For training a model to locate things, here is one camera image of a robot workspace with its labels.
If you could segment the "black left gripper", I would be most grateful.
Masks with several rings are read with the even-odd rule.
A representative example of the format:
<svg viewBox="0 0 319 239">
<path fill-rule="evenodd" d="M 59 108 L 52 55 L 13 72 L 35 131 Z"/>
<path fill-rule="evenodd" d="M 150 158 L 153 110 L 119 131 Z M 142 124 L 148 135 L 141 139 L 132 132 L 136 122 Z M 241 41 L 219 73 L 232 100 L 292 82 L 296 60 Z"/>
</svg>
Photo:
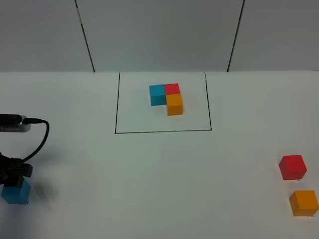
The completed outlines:
<svg viewBox="0 0 319 239">
<path fill-rule="evenodd" d="M 0 184 L 5 188 L 21 188 L 24 177 L 30 178 L 33 167 L 21 159 L 0 155 Z"/>
</svg>

